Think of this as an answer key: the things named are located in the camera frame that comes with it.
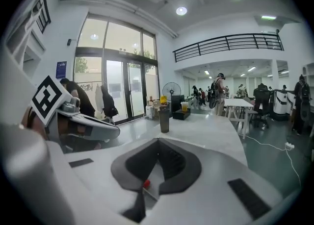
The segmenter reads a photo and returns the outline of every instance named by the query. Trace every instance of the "yellow bottle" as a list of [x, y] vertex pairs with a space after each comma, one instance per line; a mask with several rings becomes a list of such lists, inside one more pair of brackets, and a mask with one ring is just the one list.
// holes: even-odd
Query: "yellow bottle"
[[164, 96], [164, 95], [161, 96], [161, 97], [160, 97], [160, 103], [161, 103], [161, 104], [167, 103], [167, 96]]

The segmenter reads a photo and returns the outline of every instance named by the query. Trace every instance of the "blue sign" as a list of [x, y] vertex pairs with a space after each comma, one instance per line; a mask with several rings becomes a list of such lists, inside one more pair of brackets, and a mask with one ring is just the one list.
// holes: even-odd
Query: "blue sign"
[[57, 63], [57, 69], [55, 71], [56, 78], [65, 78], [65, 72], [67, 70], [67, 62], [62, 61]]

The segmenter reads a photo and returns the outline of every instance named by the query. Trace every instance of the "black rubber pad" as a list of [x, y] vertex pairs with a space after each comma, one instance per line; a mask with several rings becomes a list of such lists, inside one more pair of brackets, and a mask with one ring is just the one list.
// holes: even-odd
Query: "black rubber pad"
[[253, 220], [263, 216], [270, 210], [270, 207], [242, 179], [228, 181], [228, 184]]
[[71, 168], [79, 167], [88, 163], [94, 162], [92, 159], [83, 159], [69, 162]]

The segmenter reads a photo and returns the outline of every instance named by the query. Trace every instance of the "electric fan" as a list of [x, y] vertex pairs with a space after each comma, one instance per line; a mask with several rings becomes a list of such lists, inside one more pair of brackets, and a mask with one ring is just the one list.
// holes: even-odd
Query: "electric fan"
[[173, 95], [181, 95], [181, 88], [177, 83], [169, 82], [163, 87], [162, 94], [167, 97], [168, 102], [171, 102]]

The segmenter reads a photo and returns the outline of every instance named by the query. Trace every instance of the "red tip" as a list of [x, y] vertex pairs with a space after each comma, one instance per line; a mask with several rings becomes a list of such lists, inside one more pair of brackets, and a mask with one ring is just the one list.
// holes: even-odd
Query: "red tip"
[[149, 180], [146, 180], [143, 184], [143, 188], [147, 189], [150, 186], [151, 182]]

